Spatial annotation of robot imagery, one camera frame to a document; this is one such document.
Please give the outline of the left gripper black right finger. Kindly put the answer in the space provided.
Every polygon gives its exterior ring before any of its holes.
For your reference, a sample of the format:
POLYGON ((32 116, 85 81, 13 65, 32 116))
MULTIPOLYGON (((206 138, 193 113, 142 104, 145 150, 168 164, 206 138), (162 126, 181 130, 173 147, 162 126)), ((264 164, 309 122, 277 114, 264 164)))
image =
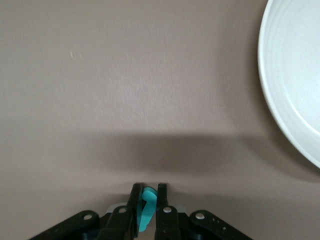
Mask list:
POLYGON ((169 205, 167 184, 157 187, 154 240, 253 240, 207 210, 187 215, 169 205))

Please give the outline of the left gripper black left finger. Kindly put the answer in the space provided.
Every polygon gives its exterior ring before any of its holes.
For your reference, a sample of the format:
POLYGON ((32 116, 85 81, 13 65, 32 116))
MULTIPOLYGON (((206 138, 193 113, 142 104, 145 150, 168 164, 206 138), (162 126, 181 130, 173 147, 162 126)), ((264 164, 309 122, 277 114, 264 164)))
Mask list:
POLYGON ((29 240, 134 240, 139 233, 143 190, 143 183, 135 183, 127 203, 112 212, 100 217, 83 210, 29 240))

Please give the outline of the teal foam letter l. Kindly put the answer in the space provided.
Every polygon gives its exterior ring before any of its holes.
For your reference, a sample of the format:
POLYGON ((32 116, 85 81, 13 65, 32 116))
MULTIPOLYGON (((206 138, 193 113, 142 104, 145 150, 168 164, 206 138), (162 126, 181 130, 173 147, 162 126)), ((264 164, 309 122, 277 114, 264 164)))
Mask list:
POLYGON ((139 232, 144 232, 147 229, 157 207, 158 192, 152 187, 145 187, 142 192, 142 200, 144 206, 141 212, 139 223, 139 232))

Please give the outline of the brown table cover sheet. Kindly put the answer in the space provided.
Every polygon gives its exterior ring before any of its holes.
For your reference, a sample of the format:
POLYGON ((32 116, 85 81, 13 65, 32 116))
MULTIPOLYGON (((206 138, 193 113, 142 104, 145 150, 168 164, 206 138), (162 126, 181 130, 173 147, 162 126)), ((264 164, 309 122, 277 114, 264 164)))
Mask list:
POLYGON ((132 185, 254 240, 320 240, 320 169, 257 65, 268 0, 0 0, 0 240, 132 185))

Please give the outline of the beige plate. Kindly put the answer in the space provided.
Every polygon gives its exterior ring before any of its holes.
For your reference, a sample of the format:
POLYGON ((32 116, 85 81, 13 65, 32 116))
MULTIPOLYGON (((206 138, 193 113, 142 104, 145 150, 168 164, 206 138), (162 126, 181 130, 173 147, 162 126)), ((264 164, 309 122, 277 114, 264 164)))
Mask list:
POLYGON ((320 0, 268 0, 257 60, 277 125, 320 168, 320 0))

